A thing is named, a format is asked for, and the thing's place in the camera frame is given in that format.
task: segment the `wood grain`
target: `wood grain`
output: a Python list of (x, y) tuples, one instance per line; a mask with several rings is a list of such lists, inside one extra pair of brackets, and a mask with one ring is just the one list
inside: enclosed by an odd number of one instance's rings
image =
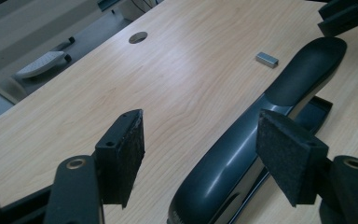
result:
[[(0, 117), (0, 204), (52, 183), (58, 164), (91, 154), (116, 118), (145, 112), (145, 158), (126, 209), (106, 223), (166, 223), (182, 181), (297, 51), (322, 36), (321, 3), (166, 0)], [(129, 38), (148, 32), (145, 41)], [(318, 94), (334, 103), (317, 136), (329, 158), (358, 157), (358, 27)], [(255, 61), (264, 51), (280, 60)], [(271, 178), (239, 223), (319, 223), (318, 205), (292, 208)]]

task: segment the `black foam pad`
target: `black foam pad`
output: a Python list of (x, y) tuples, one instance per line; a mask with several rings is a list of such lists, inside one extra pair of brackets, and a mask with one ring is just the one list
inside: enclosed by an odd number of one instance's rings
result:
[(121, 115), (95, 147), (104, 204), (126, 207), (145, 154), (143, 110)]
[(286, 116), (260, 112), (256, 152), (292, 206), (313, 204), (315, 165), (328, 146)]

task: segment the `wooden table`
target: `wooden table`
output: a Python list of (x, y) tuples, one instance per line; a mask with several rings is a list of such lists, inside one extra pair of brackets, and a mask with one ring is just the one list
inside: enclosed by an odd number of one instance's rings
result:
[[(178, 187), (301, 47), (322, 36), (321, 3), (166, 0), (0, 117), (0, 204), (52, 183), (58, 164), (90, 154), (117, 117), (145, 111), (145, 158), (126, 209), (107, 223), (165, 223)], [(130, 44), (137, 32), (146, 40)], [(334, 103), (317, 136), (329, 158), (358, 157), (358, 27), (319, 92)], [(255, 61), (264, 51), (280, 60)], [(270, 178), (239, 223), (319, 223), (318, 205), (292, 208)]]

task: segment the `small metal block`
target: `small metal block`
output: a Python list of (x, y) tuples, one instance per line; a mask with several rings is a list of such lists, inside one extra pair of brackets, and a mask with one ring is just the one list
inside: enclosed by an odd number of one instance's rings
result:
[(266, 53), (260, 52), (255, 56), (255, 60), (270, 67), (274, 68), (278, 66), (278, 59), (267, 55)]

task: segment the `black stapler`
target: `black stapler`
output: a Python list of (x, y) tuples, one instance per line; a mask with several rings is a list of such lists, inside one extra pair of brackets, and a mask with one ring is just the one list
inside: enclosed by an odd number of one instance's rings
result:
[(296, 119), (315, 133), (331, 104), (314, 95), (335, 73), (346, 47), (341, 39), (321, 37), (301, 49), (190, 172), (172, 199), (167, 222), (234, 222), (269, 176), (255, 152), (260, 110)]

